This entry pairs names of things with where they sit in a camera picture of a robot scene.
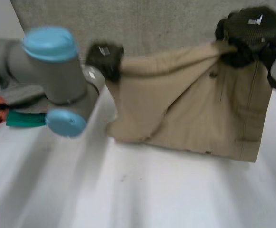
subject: gray fabric backdrop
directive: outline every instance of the gray fabric backdrop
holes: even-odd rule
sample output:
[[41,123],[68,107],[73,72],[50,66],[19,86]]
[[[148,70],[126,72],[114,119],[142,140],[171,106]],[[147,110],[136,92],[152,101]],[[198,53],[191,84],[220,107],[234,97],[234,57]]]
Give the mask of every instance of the gray fabric backdrop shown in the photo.
[[232,10],[276,0],[11,0],[24,28],[69,28],[84,57],[92,40],[123,44],[126,55],[201,44]]

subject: white table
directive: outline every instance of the white table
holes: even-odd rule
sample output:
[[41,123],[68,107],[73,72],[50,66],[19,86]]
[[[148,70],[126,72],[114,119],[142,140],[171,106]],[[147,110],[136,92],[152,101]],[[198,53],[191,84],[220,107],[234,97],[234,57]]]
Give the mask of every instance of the white table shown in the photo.
[[73,140],[0,125],[0,228],[276,227],[276,92],[255,164],[116,144],[114,109],[105,89]]

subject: green cloth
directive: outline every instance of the green cloth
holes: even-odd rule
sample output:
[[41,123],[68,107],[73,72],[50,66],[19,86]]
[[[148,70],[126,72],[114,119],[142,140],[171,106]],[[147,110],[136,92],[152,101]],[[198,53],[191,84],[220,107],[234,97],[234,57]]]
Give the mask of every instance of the green cloth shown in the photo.
[[18,113],[9,110],[6,125],[13,127],[39,127],[46,125],[45,113]]

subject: khaki pants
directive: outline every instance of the khaki pants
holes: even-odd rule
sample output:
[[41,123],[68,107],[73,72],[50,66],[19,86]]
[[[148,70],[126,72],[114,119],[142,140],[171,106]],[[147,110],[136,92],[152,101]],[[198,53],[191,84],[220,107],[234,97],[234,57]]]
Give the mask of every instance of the khaki pants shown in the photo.
[[121,80],[106,82],[118,111],[109,136],[255,162],[272,89],[261,63],[223,64],[232,51],[214,42],[125,58]]

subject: light blue joint cap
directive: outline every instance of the light blue joint cap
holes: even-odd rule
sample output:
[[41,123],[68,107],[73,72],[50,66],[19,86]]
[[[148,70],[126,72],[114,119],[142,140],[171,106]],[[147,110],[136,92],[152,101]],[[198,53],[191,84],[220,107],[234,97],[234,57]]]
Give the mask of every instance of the light blue joint cap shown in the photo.
[[64,137],[79,136],[87,125],[83,117],[66,109],[49,110],[46,123],[54,133]]
[[43,26],[26,33],[23,48],[31,57],[46,62],[65,62],[78,55],[71,33],[58,26]]

